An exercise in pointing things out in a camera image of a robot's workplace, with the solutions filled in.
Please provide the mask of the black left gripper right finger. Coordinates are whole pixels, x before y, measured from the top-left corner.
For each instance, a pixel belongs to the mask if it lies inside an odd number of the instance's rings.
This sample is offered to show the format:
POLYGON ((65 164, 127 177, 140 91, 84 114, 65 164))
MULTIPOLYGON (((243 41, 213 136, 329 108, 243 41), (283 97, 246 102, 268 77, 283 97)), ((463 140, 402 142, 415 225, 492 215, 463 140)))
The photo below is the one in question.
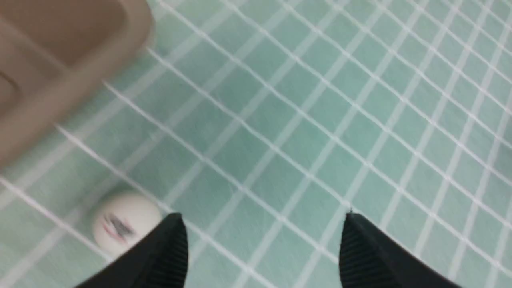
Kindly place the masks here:
POLYGON ((369 219, 346 213, 339 252, 344 288, 456 288, 369 219))

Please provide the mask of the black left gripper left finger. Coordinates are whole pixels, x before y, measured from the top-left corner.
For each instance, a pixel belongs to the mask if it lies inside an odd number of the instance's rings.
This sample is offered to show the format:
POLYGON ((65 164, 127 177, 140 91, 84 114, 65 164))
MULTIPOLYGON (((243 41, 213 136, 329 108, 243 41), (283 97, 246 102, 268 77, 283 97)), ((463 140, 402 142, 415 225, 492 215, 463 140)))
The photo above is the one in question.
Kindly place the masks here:
POLYGON ((188 239, 180 213, 171 213, 133 248, 78 288, 183 288, 188 239))

